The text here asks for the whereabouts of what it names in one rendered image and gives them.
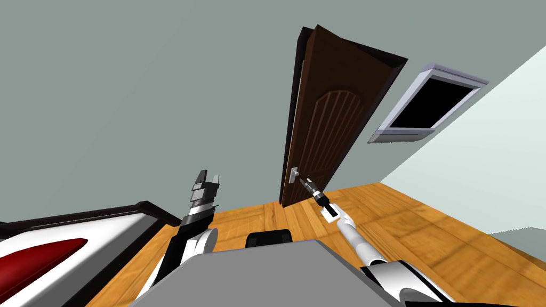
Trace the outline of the white bed with red cushion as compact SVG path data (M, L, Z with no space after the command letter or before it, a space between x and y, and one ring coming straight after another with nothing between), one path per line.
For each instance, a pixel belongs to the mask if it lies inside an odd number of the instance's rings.
M149 201L0 222L0 307L85 307L166 225Z

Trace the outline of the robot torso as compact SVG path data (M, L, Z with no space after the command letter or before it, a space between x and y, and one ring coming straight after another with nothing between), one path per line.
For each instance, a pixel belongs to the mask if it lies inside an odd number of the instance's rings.
M316 240L202 253L130 307L405 307L404 267L384 263L370 272Z

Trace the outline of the dark brown door leaf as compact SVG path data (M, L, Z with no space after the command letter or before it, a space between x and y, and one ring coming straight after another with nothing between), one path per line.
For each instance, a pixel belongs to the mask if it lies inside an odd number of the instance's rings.
M301 29L279 193L283 207L310 198L297 179L326 188L406 63L319 25ZM299 176L289 184L293 167Z

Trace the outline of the white framed dark window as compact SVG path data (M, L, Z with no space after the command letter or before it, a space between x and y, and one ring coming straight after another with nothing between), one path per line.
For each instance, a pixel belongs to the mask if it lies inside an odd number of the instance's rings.
M368 143L423 140L488 83L478 76L430 63L417 75Z

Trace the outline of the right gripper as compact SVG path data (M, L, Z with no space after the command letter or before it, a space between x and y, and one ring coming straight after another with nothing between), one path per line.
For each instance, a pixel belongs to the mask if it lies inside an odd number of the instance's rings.
M322 192L318 190L316 185L312 182L311 179L306 178L306 181L303 179L300 179L300 183L303 185L305 189L307 189L314 199L319 199L322 197Z

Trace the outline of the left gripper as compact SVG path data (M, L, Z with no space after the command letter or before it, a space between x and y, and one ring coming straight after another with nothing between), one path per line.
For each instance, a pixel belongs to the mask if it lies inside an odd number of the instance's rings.
M195 183L192 186L192 195L190 201L195 203L201 200L210 200L214 199L219 189L219 178L220 175L214 175L211 182L206 182L207 170L203 169L200 171Z

